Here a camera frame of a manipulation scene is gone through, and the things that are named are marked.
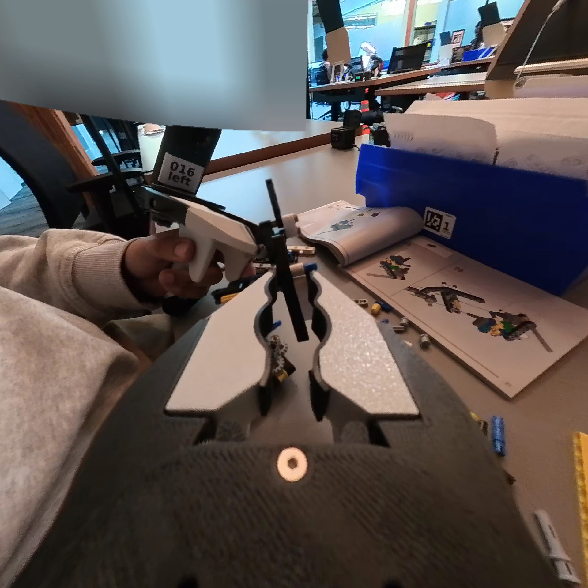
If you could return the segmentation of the yellow lego beam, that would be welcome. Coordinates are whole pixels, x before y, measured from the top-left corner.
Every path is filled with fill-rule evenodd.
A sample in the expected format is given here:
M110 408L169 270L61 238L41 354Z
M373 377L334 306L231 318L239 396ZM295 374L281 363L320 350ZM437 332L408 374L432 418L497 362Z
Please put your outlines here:
M587 434L574 432L572 442L580 513L580 532L583 546L587 548Z

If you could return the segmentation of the wooden office desk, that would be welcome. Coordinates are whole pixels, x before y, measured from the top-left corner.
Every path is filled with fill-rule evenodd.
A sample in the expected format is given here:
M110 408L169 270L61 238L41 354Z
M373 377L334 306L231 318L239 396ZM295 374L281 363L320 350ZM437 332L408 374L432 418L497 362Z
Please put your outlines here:
M373 96L408 96L427 93L460 93L484 90L485 71L464 73L454 72L439 75L440 68L415 70L401 74L385 75L364 82L338 82L313 86L311 94L333 95L334 101L349 99L364 100Z

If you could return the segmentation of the blue plastic bin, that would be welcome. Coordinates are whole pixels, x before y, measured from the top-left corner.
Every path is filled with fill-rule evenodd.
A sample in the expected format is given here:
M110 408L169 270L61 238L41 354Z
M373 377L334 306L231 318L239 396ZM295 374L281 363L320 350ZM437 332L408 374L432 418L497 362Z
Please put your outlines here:
M356 192L415 210L426 236L553 295L587 279L584 180L365 143Z

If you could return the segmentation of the black curved chair back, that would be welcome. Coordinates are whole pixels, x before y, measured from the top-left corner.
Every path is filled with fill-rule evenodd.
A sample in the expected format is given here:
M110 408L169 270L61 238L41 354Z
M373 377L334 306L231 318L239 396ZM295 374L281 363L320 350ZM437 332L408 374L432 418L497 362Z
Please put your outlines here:
M67 115L60 110L1 101L1 158L24 180L50 228L101 229L89 193L68 188L97 175Z

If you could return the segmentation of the black office chair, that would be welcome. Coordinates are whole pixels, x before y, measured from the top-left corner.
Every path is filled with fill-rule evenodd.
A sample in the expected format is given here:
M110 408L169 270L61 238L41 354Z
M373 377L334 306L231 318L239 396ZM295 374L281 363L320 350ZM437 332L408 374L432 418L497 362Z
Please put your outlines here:
M142 185L143 170L123 170L120 165L120 160L125 155L137 155L138 151L112 154L93 118L85 114L81 114L80 118L101 153L99 165L105 165L107 172L78 180L68 186L67 191L73 194L89 194L93 211L98 215L101 228L107 233L125 239L147 236L151 223L149 213L144 209L137 189L129 185L129 180L134 179L139 180Z

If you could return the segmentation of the small lego gear assembly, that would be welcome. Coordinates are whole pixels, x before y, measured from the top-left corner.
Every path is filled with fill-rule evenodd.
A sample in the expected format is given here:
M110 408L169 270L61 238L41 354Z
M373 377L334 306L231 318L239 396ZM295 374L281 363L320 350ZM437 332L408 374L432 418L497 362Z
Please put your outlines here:
M277 384L282 384L296 371L294 364L287 358L289 345L277 334L271 335L268 342L271 351L270 372L274 381Z

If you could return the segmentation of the black yellow lego cluster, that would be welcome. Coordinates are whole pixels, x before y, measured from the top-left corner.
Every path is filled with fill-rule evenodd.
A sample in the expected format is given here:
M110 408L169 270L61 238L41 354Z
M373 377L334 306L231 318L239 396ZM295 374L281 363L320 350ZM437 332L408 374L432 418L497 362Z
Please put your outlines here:
M252 275L241 278L237 281L230 282L227 286L213 290L211 296L216 305L223 305L237 296L240 292L249 287L254 281L259 279L261 275Z

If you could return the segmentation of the white printed paper bag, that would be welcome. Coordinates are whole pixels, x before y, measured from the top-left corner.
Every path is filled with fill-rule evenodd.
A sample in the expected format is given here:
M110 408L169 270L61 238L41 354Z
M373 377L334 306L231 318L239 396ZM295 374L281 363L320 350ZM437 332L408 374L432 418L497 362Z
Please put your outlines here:
M463 116L385 114L393 149L444 158L495 163L497 135L487 121Z

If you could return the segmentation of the black lego beam assembly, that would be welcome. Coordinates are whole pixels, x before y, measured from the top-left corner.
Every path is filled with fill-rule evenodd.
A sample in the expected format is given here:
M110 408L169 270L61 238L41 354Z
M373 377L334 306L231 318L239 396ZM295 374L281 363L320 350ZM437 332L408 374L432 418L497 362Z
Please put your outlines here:
M275 219L259 224L257 242L265 248L269 261L275 265L277 288L282 292L285 299L297 341L306 342L309 340L309 335L295 289L295 279L290 270L285 223L282 218L273 180L267 179L265 183Z

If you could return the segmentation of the white lego beam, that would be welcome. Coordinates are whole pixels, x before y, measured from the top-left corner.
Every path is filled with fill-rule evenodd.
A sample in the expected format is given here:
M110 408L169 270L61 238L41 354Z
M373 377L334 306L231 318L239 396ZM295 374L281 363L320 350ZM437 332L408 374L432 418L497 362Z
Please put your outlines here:
M548 512L537 510L533 512L533 516L542 533L548 550L548 557L553 564L558 579L567 585L579 586L581 581L569 555L563 548Z

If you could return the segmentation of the lego instruction booklet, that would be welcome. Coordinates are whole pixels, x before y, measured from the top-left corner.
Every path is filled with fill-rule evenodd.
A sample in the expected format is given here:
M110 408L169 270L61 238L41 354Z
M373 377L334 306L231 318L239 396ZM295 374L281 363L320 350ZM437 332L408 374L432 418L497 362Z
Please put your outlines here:
M587 339L587 310L420 234L405 207L345 201L298 215L301 237L481 379L515 397Z

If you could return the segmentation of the person's left forearm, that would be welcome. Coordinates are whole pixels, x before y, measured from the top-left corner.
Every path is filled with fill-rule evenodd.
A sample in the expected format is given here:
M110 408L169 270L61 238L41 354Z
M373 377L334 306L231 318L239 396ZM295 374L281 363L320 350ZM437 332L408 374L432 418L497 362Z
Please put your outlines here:
M96 324L139 312L122 271L130 244L73 229L1 236L1 287Z

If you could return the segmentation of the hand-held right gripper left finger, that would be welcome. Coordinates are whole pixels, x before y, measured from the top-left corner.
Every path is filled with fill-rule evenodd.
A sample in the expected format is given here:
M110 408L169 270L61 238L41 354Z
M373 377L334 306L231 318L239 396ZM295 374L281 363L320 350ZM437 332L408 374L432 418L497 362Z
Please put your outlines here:
M255 418L269 380L270 352L261 313L271 308L269 271L214 312L165 406L170 415Z

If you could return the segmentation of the white papers in bin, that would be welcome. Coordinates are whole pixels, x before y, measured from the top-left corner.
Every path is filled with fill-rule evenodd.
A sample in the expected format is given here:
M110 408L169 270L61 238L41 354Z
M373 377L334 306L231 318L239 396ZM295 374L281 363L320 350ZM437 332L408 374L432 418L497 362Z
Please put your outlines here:
M408 113L487 121L497 165L587 180L587 98L420 100Z

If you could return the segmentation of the person's olive trouser leg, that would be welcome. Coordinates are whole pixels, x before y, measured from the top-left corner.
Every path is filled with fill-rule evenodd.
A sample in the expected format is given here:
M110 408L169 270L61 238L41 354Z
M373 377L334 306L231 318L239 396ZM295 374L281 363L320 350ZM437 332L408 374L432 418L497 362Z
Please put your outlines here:
M165 313L112 320L103 332L137 358L141 371L150 367L175 342L172 320Z

